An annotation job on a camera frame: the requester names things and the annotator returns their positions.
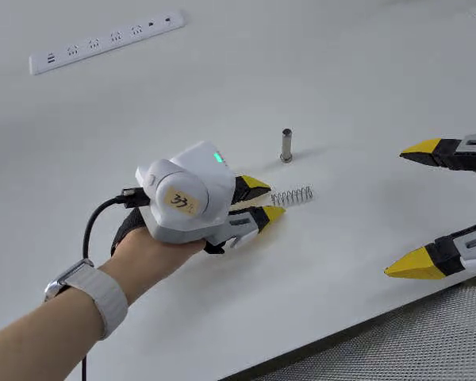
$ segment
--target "hand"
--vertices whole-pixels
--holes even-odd
[[[204,241],[164,244],[155,240],[146,228],[138,228],[125,236],[113,257],[100,269],[120,284],[131,305],[204,247]]]

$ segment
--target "metal spring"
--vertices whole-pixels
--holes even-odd
[[[313,193],[310,186],[271,194],[271,202],[274,206],[301,204],[311,200],[312,198]]]

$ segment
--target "metal cylinder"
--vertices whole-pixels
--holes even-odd
[[[291,153],[291,139],[293,137],[293,131],[290,129],[284,129],[282,131],[282,153],[280,154],[280,160],[283,163],[289,163],[293,159]]]

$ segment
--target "white watch strap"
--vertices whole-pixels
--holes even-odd
[[[106,339],[125,319],[129,304],[124,291],[111,276],[86,264],[69,276],[65,283],[88,294],[101,314]]]

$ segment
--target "power outlet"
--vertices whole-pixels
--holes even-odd
[[[65,45],[65,48],[34,53],[29,58],[30,74],[37,75],[57,69],[121,46],[182,28],[185,24],[180,11],[166,12],[127,26],[114,28],[109,33],[86,38],[77,44]]]

